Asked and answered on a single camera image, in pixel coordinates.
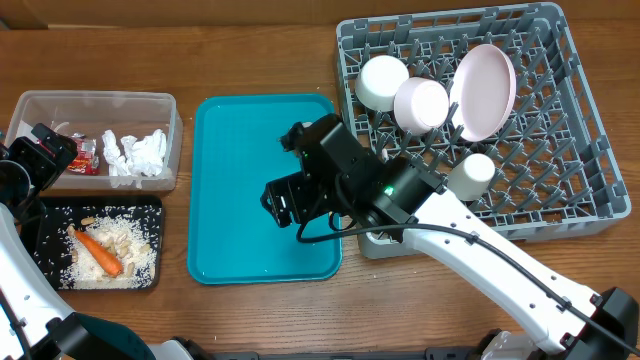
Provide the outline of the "red snack wrapper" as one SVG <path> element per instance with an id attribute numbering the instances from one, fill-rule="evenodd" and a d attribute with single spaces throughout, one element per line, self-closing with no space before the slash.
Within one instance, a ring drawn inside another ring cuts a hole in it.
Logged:
<path id="1" fill-rule="evenodd" d="M 96 140 L 81 133 L 74 133 L 71 139 L 76 143 L 77 156 L 67 169 L 81 175 L 98 175 L 99 157 Z"/>

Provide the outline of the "white tissue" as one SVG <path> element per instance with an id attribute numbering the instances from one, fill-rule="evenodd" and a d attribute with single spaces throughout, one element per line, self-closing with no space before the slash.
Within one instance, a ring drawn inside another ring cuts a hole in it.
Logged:
<path id="1" fill-rule="evenodd" d="M 120 140 L 126 169 L 130 175 L 153 177 L 161 174 L 167 150 L 167 137 L 161 129 L 138 140 L 132 135 Z"/>
<path id="2" fill-rule="evenodd" d="M 117 145 L 115 134 L 112 130 L 106 130 L 102 135 L 104 144 L 103 156 L 109 165 L 110 176 L 129 176 L 126 158 L 121 154 Z"/>

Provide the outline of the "food scraps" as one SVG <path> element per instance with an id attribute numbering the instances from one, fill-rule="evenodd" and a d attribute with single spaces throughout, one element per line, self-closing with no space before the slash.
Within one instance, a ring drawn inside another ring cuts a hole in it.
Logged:
<path id="1" fill-rule="evenodd" d="M 159 205 L 54 206 L 38 229 L 33 257 L 56 290 L 142 290 L 156 285 L 164 211 Z M 74 237 L 87 233 L 124 271 L 111 277 Z"/>

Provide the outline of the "orange carrot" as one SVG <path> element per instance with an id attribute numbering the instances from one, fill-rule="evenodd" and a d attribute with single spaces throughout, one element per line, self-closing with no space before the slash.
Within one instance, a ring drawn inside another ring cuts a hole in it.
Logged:
<path id="1" fill-rule="evenodd" d="M 117 277 L 124 271 L 124 267 L 117 257 L 108 252 L 105 247 L 99 244 L 87 233 L 75 231 L 74 237 L 89 251 L 94 260 L 107 275 Z"/>

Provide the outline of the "white bowl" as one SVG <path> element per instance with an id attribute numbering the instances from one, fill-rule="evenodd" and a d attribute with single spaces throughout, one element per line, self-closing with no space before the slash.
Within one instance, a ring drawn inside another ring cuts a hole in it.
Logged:
<path id="1" fill-rule="evenodd" d="M 356 97 L 370 110 L 389 112 L 399 87 L 408 78 L 409 71 L 400 59 L 389 55 L 373 57 L 356 78 Z"/>

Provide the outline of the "pink bowl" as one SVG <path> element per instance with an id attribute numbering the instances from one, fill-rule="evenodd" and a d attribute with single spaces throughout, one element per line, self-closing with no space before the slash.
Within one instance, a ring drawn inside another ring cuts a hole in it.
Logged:
<path id="1" fill-rule="evenodd" d="M 446 89 L 437 81 L 411 77 L 399 87 L 393 103 L 397 125 L 413 135 L 440 127 L 449 113 Z"/>

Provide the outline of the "white paper cup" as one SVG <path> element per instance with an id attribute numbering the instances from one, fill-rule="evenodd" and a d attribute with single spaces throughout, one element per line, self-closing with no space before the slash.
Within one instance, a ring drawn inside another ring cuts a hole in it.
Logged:
<path id="1" fill-rule="evenodd" d="M 491 158 L 484 154 L 471 154 L 449 173 L 447 188 L 461 201 L 478 200 L 487 191 L 495 170 Z"/>

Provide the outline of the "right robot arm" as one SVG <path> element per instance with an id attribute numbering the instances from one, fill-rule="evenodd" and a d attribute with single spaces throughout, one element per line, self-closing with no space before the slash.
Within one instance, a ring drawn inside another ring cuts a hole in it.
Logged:
<path id="1" fill-rule="evenodd" d="M 443 182 L 408 158 L 383 161 L 335 114 L 296 123 L 281 145 L 297 173 L 269 182 L 263 208 L 280 227 L 347 216 L 332 238 L 386 234 L 446 265 L 508 313 L 521 333 L 487 335 L 478 359 L 625 359 L 639 352 L 638 302 L 597 293 L 531 257 L 476 217 Z"/>

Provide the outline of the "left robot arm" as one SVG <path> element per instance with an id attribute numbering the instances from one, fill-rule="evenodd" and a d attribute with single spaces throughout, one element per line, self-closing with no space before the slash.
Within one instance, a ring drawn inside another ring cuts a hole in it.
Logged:
<path id="1" fill-rule="evenodd" d="M 128 327 L 78 313 L 49 284 L 17 226 L 26 224 L 77 156 L 76 143 L 42 123 L 1 147 L 1 357 L 3 359 L 202 359 L 181 338 L 148 345 Z"/>

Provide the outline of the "grey dishwasher rack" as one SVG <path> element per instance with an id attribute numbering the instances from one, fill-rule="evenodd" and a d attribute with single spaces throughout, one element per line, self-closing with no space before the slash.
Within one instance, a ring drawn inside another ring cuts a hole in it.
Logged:
<path id="1" fill-rule="evenodd" d="M 631 199 L 591 94 L 562 9 L 551 2 L 349 19 L 336 29 L 341 113 L 373 152 L 406 156 L 439 177 L 467 156 L 495 164 L 487 191 L 469 207 L 512 241 L 589 236 L 624 219 Z M 389 113 L 366 108 L 355 81 L 378 55 L 411 74 L 451 87 L 474 47 L 491 44 L 511 60 L 514 107 L 480 142 L 446 122 L 424 135 L 401 130 Z"/>

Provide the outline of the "teal serving tray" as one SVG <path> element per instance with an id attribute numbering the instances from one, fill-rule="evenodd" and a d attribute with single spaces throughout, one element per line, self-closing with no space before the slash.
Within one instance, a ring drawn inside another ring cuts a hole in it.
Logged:
<path id="1" fill-rule="evenodd" d="M 319 94 L 212 97 L 195 117 L 187 268 L 205 285 L 325 280 L 342 243 L 297 242 L 260 204 L 267 182 L 297 172 L 278 139 L 333 112 Z"/>

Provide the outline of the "clear plastic bin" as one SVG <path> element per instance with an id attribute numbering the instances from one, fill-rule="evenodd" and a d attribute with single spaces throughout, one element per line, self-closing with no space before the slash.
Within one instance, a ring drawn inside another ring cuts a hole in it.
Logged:
<path id="1" fill-rule="evenodd" d="M 42 123 L 71 136 L 83 134 L 97 142 L 99 173 L 64 172 L 55 189 L 171 191 L 176 187 L 182 146 L 183 122 L 175 98 L 168 93 L 80 90 L 31 90 L 18 100 L 4 140 L 30 136 Z M 157 176 L 116 176 L 108 173 L 101 136 L 111 130 L 117 138 L 132 135 L 141 140 L 156 130 L 166 135 L 166 155 Z"/>

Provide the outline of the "black plastic tray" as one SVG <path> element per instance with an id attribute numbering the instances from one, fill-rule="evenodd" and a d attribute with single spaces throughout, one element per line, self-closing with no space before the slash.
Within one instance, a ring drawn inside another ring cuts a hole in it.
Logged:
<path id="1" fill-rule="evenodd" d="M 164 217 L 153 195 L 45 197 L 20 238 L 56 290 L 142 290 L 159 280 Z M 109 276 L 69 227 L 114 255 L 123 272 Z"/>

